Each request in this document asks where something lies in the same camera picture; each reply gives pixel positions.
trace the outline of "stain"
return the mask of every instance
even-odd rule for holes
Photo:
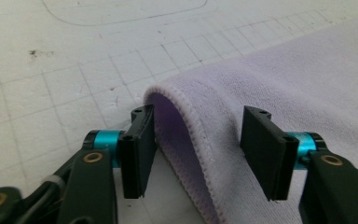
[[[32,59],[40,58],[40,57],[51,57],[54,55],[54,51],[42,51],[38,49],[32,49],[28,51],[29,55]]]

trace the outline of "curved line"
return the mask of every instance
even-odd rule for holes
[[[149,16],[149,17],[144,17],[144,18],[139,18],[139,19],[132,19],[132,20],[126,20],[126,21],[112,21],[112,22],[107,22],[107,23],[100,23],[100,24],[80,24],[80,23],[75,23],[75,22],[71,22],[71,21],[66,21],[60,17],[58,17],[57,15],[55,15],[50,8],[48,7],[48,5],[46,4],[45,0],[40,0],[43,4],[43,6],[46,8],[46,11],[53,17],[55,18],[57,21],[61,21],[70,25],[75,25],[75,26],[100,26],[100,25],[109,25],[109,24],[118,24],[118,23],[124,23],[124,22],[130,22],[130,21],[140,21],[140,20],[147,20],[147,19],[153,19],[156,17],[162,17],[162,16],[168,16],[168,15],[173,15],[173,14],[177,14],[177,13],[181,13],[181,12],[186,12],[186,11],[190,11],[190,10],[194,10],[194,9],[198,9],[198,8],[202,8],[205,7],[206,4],[208,3],[208,0],[205,0],[205,2],[202,4],[202,6],[199,7],[193,7],[193,8],[189,8],[189,9],[185,9],[182,11],[177,11],[177,12],[170,12],[170,13],[166,13],[166,14],[160,14],[160,15],[156,15],[156,16]]]

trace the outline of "towel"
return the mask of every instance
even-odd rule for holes
[[[243,106],[316,132],[358,168],[358,18],[151,86],[156,137],[207,223],[301,223],[306,171],[268,202],[240,148]]]

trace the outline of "blue spacer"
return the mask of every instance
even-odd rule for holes
[[[112,166],[120,167],[118,159],[117,142],[121,131],[118,130],[100,130],[95,136],[93,149],[107,150],[112,158]]]
[[[298,150],[296,157],[295,170],[306,170],[307,166],[302,164],[300,161],[306,159],[310,151],[316,151],[317,147],[315,141],[309,133],[287,133],[290,136],[298,139]]]

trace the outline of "folded cloth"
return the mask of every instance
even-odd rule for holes
[[[358,19],[148,89],[162,151],[207,223],[301,223],[306,171],[268,202],[239,146],[244,105],[284,131],[316,132],[358,168]]]

